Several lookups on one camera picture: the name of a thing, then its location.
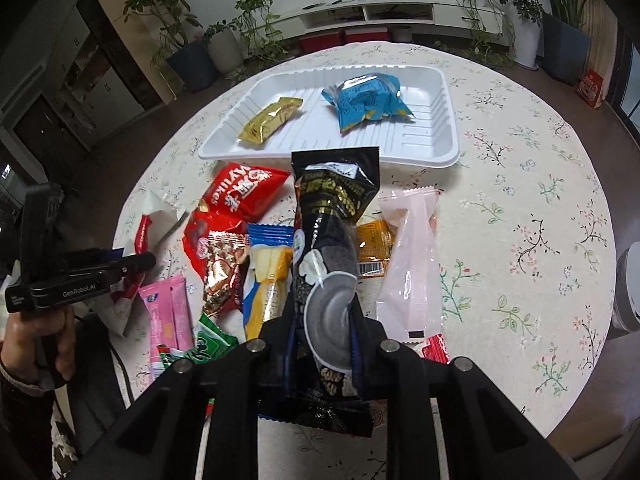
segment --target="human hand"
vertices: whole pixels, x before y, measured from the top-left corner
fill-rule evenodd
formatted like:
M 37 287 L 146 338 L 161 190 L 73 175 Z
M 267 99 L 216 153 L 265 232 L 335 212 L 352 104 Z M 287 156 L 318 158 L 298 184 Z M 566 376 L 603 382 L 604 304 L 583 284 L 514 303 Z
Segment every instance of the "human hand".
M 56 369 L 68 381 L 76 371 L 76 322 L 71 305 L 51 308 L 37 314 L 9 314 L 0 352 L 4 369 L 25 383 L 37 382 L 35 340 L 51 334 L 56 334 L 58 341 Z

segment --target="potted plant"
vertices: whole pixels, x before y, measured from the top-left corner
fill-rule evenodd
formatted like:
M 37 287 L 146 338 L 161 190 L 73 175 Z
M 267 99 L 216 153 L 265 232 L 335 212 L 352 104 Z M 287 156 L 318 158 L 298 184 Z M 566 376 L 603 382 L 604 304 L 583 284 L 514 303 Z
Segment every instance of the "potted plant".
M 206 88 L 218 78 L 206 42 L 196 40 L 190 43 L 188 40 L 184 22 L 193 27 L 202 25 L 185 0 L 125 0 L 122 13 L 125 22 L 132 14 L 153 16 L 161 22 L 160 48 L 152 63 L 159 67 L 166 61 L 184 81 L 188 91 Z
M 591 38 L 584 25 L 587 0 L 549 0 L 551 14 L 543 16 L 545 56 L 542 68 L 552 77 L 574 84 L 582 77 Z
M 282 33 L 273 27 L 280 15 L 271 12 L 273 0 L 238 0 L 236 9 L 242 11 L 235 19 L 238 34 L 248 53 L 255 58 L 260 70 L 287 58 L 282 45 Z
M 213 64 L 219 72 L 227 75 L 244 65 L 244 58 L 234 36 L 238 30 L 236 21 L 227 23 L 226 20 L 209 25 L 204 37 L 209 42 L 209 53 Z
M 538 0 L 500 0 L 500 3 L 507 5 L 505 14 L 513 25 L 514 61 L 520 66 L 536 70 L 542 4 Z
M 492 35 L 486 31 L 482 16 L 478 7 L 486 7 L 488 10 L 500 12 L 496 0 L 456 0 L 464 9 L 466 16 L 463 20 L 469 22 L 471 28 L 471 51 L 470 54 L 476 60 L 485 64 L 497 64 L 502 56 L 494 54 L 490 46 Z

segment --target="red storage box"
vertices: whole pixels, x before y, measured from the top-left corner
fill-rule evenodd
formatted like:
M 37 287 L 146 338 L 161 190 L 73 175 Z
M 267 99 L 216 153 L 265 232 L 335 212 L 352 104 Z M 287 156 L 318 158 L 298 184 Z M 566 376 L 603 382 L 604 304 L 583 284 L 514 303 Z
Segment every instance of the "red storage box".
M 311 54 L 318 50 L 331 48 L 332 46 L 344 45 L 343 32 L 318 32 L 317 34 L 309 34 L 298 40 L 300 48 L 304 54 Z
M 344 33 L 345 43 L 388 40 L 389 31 L 386 27 L 348 28 Z

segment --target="sleeve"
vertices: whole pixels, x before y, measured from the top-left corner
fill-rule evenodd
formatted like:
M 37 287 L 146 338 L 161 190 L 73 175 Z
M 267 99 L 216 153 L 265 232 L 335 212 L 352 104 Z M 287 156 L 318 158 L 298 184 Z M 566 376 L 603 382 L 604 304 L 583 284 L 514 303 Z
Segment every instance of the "sleeve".
M 0 424 L 38 480 L 52 478 L 53 403 L 53 392 L 17 381 L 0 362 Z

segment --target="blue snack bag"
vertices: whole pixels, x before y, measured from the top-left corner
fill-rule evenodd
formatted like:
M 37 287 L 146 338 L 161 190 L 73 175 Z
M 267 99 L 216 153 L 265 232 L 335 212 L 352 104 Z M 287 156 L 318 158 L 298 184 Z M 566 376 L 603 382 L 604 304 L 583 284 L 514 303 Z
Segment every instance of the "blue snack bag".
M 242 317 L 246 338 L 260 335 L 262 324 L 279 317 L 287 299 L 293 257 L 293 227 L 248 224 L 249 269 L 244 280 Z
M 371 73 L 347 79 L 341 85 L 322 90 L 322 97 L 338 112 L 340 133 L 346 133 L 365 119 L 379 121 L 391 115 L 413 115 L 400 98 L 396 76 Z

